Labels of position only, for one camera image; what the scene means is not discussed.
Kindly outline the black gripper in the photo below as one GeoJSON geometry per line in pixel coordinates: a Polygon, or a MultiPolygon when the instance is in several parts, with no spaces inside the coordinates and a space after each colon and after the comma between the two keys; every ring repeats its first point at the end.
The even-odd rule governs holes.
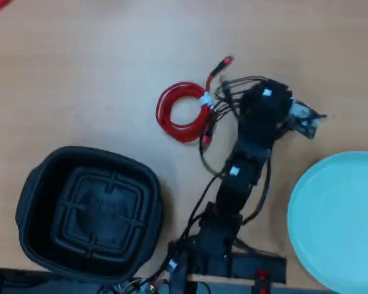
{"type": "Polygon", "coordinates": [[[292,104],[293,92],[289,86],[267,78],[242,94],[242,116],[252,112],[280,123],[288,116],[292,104]]]}

